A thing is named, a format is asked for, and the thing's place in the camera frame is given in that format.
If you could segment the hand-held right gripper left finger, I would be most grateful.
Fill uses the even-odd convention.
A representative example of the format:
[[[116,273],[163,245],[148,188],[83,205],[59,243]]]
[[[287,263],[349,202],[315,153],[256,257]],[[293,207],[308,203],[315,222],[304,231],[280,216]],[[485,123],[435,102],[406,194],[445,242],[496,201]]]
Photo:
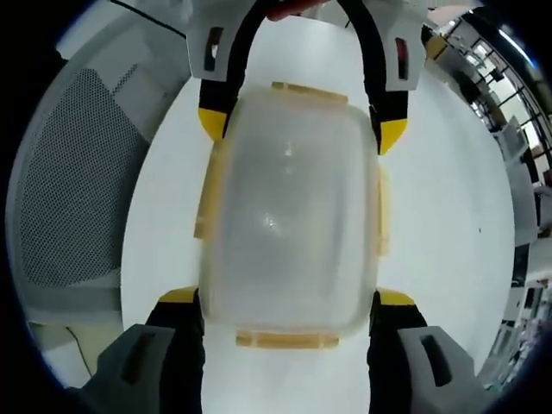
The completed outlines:
[[[204,363],[198,288],[179,288],[118,336],[71,395],[83,413],[200,413]]]

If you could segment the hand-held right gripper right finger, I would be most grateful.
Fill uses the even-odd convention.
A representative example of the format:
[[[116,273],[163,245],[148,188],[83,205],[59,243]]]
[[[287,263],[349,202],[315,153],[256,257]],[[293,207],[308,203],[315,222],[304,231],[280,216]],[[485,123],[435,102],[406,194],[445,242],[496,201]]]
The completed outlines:
[[[371,413],[484,413],[496,399],[473,358],[402,292],[375,291],[369,336]]]

